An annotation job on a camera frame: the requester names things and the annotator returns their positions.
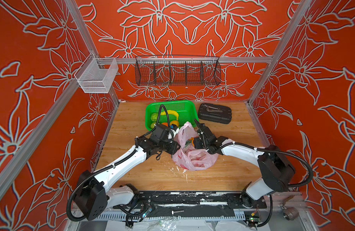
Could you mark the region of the green pear fruit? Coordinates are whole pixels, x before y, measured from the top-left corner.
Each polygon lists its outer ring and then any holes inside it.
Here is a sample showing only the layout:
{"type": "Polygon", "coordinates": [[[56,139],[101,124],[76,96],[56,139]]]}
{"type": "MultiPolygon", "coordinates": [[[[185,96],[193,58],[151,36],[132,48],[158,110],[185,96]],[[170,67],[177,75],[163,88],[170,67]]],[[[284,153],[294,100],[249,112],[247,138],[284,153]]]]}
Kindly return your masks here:
{"type": "Polygon", "coordinates": [[[150,128],[151,128],[151,129],[154,129],[154,128],[155,128],[155,126],[156,126],[156,123],[155,123],[155,122],[153,122],[153,123],[150,125],[150,128]]]}

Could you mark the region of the yellow lemon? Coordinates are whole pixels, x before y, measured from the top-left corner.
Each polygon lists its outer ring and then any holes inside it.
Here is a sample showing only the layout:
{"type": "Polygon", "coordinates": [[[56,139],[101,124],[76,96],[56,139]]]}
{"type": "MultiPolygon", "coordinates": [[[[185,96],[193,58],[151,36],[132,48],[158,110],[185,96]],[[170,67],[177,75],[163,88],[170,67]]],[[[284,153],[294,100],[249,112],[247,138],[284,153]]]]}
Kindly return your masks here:
{"type": "Polygon", "coordinates": [[[180,127],[180,123],[177,120],[173,120],[170,122],[171,125],[176,125],[177,127],[180,127]]]}

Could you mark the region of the green lime fruit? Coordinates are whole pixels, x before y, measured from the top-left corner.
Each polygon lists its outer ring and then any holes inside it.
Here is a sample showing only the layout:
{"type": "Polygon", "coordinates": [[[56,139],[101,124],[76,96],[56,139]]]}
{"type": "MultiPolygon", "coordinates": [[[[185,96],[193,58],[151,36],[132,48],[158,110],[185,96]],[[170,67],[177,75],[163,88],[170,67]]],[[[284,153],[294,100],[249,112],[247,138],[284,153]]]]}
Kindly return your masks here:
{"type": "Polygon", "coordinates": [[[153,113],[150,117],[152,122],[157,122],[159,120],[159,114],[158,113],[153,113]]]}

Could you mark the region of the pink plastic bag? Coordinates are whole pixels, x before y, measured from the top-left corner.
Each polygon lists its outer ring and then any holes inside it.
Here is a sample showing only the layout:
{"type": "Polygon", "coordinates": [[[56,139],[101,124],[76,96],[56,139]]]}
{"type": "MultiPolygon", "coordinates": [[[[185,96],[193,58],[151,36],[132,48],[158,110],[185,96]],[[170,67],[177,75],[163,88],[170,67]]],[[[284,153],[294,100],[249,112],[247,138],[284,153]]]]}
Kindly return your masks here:
{"type": "Polygon", "coordinates": [[[198,137],[196,130],[191,123],[186,122],[174,138],[180,144],[180,149],[172,155],[172,160],[177,166],[189,171],[206,170],[216,163],[218,154],[211,155],[205,149],[195,149],[193,142],[185,146],[186,141],[194,137],[198,137]]]}

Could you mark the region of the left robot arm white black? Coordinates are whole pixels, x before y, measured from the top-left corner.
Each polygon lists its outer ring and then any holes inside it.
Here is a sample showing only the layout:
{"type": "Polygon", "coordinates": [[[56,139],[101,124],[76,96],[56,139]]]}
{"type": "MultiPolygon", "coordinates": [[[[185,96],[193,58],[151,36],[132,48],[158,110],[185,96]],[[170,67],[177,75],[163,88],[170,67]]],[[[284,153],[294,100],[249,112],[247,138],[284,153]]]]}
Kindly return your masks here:
{"type": "Polygon", "coordinates": [[[129,204],[135,193],[129,186],[121,187],[119,193],[109,194],[112,186],[135,166],[162,153],[174,155],[180,144],[174,140],[179,127],[170,121],[166,125],[159,123],[155,127],[135,138],[134,145],[121,157],[109,165],[95,171],[84,171],[66,204],[69,220],[79,222],[97,218],[106,208],[129,204]]]}

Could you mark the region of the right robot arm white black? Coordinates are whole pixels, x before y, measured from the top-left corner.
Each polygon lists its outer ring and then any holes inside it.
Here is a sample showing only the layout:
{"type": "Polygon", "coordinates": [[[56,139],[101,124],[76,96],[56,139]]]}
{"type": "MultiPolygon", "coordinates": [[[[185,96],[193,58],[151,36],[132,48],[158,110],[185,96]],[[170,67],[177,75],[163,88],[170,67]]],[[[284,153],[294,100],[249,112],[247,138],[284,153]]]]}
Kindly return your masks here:
{"type": "Polygon", "coordinates": [[[235,157],[260,169],[261,178],[249,183],[241,192],[241,204],[246,208],[251,208],[265,195],[287,192],[289,188],[305,186],[313,180],[314,172],[311,165],[301,157],[280,151],[274,145],[261,148],[235,142],[224,136],[216,137],[205,124],[197,120],[195,124],[198,128],[198,137],[193,139],[196,149],[205,149],[211,155],[235,157]],[[290,183],[296,170],[288,157],[298,160],[307,169],[308,176],[300,183],[290,183]]]}

